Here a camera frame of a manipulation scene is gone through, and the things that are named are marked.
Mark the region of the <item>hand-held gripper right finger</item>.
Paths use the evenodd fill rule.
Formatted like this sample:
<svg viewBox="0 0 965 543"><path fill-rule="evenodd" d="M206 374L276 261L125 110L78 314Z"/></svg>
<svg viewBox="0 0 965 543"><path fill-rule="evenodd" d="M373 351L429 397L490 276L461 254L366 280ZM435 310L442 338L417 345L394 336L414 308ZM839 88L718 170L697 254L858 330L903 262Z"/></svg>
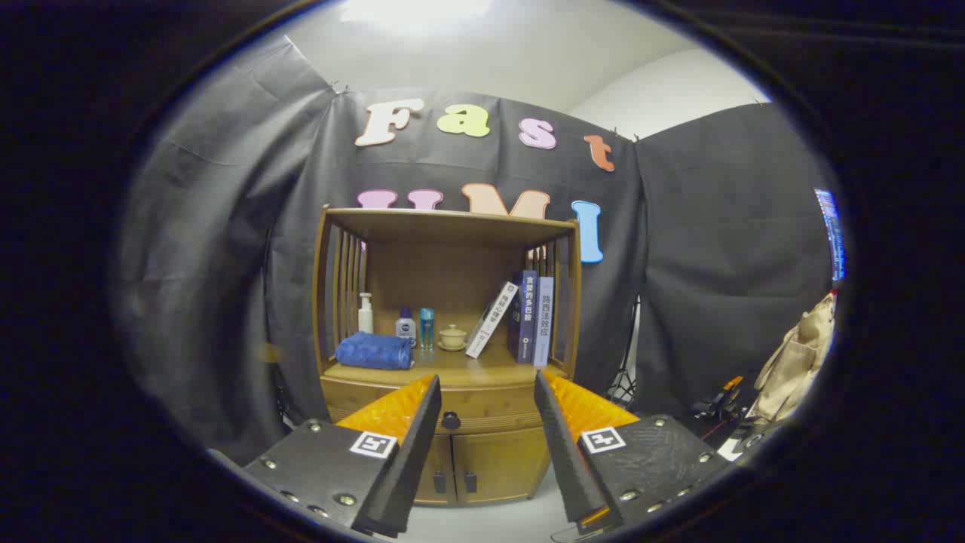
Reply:
<svg viewBox="0 0 965 543"><path fill-rule="evenodd" d="M632 415L569 379L537 371L534 398L566 519L580 534L648 529L728 466L672 416Z"/></svg>

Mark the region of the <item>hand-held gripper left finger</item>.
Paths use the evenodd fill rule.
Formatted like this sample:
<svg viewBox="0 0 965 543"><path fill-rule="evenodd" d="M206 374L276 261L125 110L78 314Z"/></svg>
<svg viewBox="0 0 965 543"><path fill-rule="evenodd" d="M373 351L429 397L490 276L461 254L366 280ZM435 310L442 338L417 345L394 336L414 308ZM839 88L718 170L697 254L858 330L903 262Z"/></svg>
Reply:
<svg viewBox="0 0 965 543"><path fill-rule="evenodd" d="M338 423L308 419L245 471L314 521L395 537L407 528L440 410L438 376L416 379Z"/></svg>

